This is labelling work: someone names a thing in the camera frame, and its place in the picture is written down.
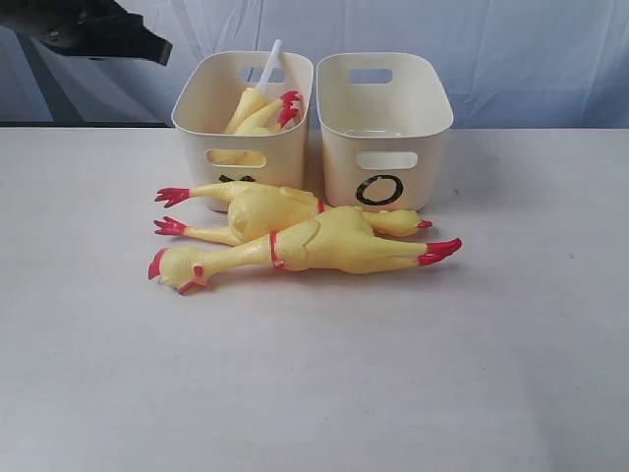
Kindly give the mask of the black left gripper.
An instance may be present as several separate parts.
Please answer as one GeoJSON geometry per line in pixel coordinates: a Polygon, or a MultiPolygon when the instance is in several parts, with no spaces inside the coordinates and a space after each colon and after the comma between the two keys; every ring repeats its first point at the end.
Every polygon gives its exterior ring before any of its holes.
{"type": "Polygon", "coordinates": [[[3,1],[1,26],[64,56],[134,58],[166,66],[173,47],[115,1],[3,1]]]}

